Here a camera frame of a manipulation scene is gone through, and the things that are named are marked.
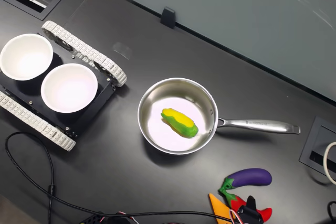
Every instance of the black cable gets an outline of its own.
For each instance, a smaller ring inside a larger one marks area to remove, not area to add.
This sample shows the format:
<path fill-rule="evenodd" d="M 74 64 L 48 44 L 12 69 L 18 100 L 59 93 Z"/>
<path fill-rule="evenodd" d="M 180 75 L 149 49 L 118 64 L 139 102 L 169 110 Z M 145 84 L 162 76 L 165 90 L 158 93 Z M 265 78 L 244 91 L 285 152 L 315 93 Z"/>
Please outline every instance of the black cable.
<path fill-rule="evenodd" d="M 54 172 L 54 165 L 53 165 L 53 161 L 51 160 L 50 154 L 48 152 L 47 147 L 43 144 L 43 142 L 35 135 L 29 133 L 29 132 L 16 132 L 13 133 L 10 136 L 14 136 L 17 134 L 25 134 L 25 135 L 29 135 L 32 136 L 33 138 L 37 139 L 40 144 L 43 146 L 44 151 L 46 152 L 47 156 L 48 156 L 48 160 L 49 160 L 49 164 L 50 164 L 50 172 L 51 172 L 51 184 L 49 186 L 49 193 L 51 193 L 52 195 L 54 195 L 54 176 L 55 176 L 55 172 Z M 49 207 L 48 207 L 48 224 L 51 224 L 51 208 L 52 208 L 52 203 L 53 203 L 53 198 L 49 198 Z"/>
<path fill-rule="evenodd" d="M 336 201 L 331 201 L 331 202 L 328 203 L 328 205 L 327 205 L 327 211 L 328 211 L 328 215 L 329 215 L 329 217 L 330 217 L 332 223 L 333 223 L 333 224 L 336 224 L 336 219 L 335 219 L 335 217 L 332 215 L 332 212 L 331 212 L 331 206 L 332 206 L 332 204 L 336 204 Z"/>
<path fill-rule="evenodd" d="M 53 163 L 51 161 L 51 157 L 50 154 L 48 152 L 47 147 L 44 145 L 44 143 L 42 142 L 42 140 L 40 140 L 37 136 L 28 133 L 28 132 L 15 132 L 11 135 L 9 135 L 6 140 L 5 140 L 5 149 L 6 149 L 6 153 L 9 157 L 9 159 L 12 161 L 12 163 L 15 165 L 15 167 L 22 173 L 22 175 L 29 180 L 29 182 L 31 182 L 35 187 L 37 187 L 40 191 L 42 191 L 44 194 L 46 194 L 47 196 L 50 197 L 50 199 L 54 199 L 68 207 L 83 211 L 83 212 L 87 212 L 89 214 L 93 214 L 93 215 L 98 215 L 98 216 L 102 216 L 102 217 L 120 217 L 120 215 L 116 215 L 116 214 L 104 214 L 102 212 L 96 212 L 96 211 L 92 211 L 86 208 L 82 208 L 82 207 L 78 207 L 76 205 L 70 204 L 60 198 L 57 198 L 56 196 L 54 196 L 53 194 L 50 194 L 48 191 L 44 190 L 39 184 L 37 184 L 35 181 L 33 181 L 23 170 L 22 168 L 16 163 L 16 161 L 14 160 L 14 158 L 12 157 L 9 149 L 8 149 L 8 141 L 12 136 L 18 135 L 18 134 L 24 134 L 24 135 L 30 135 L 33 136 L 35 139 L 38 139 L 39 143 L 44 147 L 49 161 L 50 161 L 50 166 L 52 169 L 52 173 L 54 173 L 54 167 L 53 167 Z M 136 216 L 151 216 L 151 215 L 201 215 L 201 216 L 208 216 L 208 217 L 213 217 L 213 218 L 217 218 L 217 219 L 221 219 L 221 220 L 225 220 L 228 222 L 231 222 L 230 219 L 222 217 L 222 216 L 218 216 L 218 215 L 213 215 L 213 214 L 208 214 L 207 212 L 198 212 L 198 211 L 168 211 L 168 212 L 141 212 L 141 213 L 137 213 L 137 214 L 126 214 L 123 215 L 124 217 L 136 217 Z"/>

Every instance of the white cable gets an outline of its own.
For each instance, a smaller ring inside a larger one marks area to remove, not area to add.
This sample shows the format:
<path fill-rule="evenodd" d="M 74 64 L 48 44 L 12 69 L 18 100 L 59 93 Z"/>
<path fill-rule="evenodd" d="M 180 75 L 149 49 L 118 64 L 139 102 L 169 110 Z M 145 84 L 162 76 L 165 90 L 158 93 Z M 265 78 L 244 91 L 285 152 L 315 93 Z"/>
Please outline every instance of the white cable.
<path fill-rule="evenodd" d="M 325 149 L 324 157 L 323 157 L 323 168 L 324 172 L 326 173 L 327 178 L 330 180 L 331 183 L 336 185 L 336 181 L 332 179 L 332 177 L 329 174 L 328 168 L 327 168 L 327 159 L 328 159 L 328 153 L 331 147 L 335 146 L 336 142 L 333 142 L 328 145 L 328 147 Z"/>
<path fill-rule="evenodd" d="M 231 221 L 232 221 L 232 224 L 236 224 L 236 223 L 235 223 L 235 220 L 234 220 L 234 218 L 233 218 L 233 216 L 232 216 L 232 213 L 237 217 L 237 220 L 239 221 L 240 224 L 244 224 L 243 221 L 242 221 L 242 219 L 241 219 L 241 218 L 239 217 L 239 215 L 236 213 L 236 211 L 230 209 L 230 210 L 229 210 L 229 214 L 230 214 L 230 219 L 231 219 Z"/>

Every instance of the yellow-green toy vegetable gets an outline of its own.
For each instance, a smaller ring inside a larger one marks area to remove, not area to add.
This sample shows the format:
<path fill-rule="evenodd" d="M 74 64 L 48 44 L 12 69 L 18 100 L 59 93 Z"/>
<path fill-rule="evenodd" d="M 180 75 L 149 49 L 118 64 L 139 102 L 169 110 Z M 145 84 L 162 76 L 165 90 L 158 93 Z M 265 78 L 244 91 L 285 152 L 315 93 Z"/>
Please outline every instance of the yellow-green toy vegetable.
<path fill-rule="evenodd" d="M 173 129 L 183 136 L 194 137 L 198 133 L 194 121 L 179 111 L 163 109 L 161 115 Z"/>

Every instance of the black clip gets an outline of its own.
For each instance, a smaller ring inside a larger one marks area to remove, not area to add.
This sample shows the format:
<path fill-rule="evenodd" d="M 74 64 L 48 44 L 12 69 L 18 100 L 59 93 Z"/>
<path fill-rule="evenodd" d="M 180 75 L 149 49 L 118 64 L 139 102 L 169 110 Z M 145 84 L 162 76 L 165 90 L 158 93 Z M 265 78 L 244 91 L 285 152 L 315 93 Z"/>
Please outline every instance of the black clip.
<path fill-rule="evenodd" d="M 238 215 L 240 216 L 243 223 L 248 224 L 263 224 L 264 220 L 260 213 L 257 212 L 256 200 L 252 196 L 248 196 L 246 205 L 241 206 L 238 210 Z"/>

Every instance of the pan handle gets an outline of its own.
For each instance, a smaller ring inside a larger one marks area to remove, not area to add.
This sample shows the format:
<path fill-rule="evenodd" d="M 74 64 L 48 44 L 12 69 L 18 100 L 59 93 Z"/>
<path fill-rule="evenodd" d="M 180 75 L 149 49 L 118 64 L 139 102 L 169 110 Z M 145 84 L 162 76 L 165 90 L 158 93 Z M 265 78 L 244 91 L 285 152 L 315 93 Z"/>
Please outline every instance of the pan handle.
<path fill-rule="evenodd" d="M 219 125 L 218 128 L 237 127 L 256 131 L 287 133 L 287 134 L 300 134 L 301 132 L 299 126 L 278 121 L 259 120 L 259 119 L 227 120 L 222 118 L 218 118 L 218 120 L 223 122 L 223 124 Z"/>

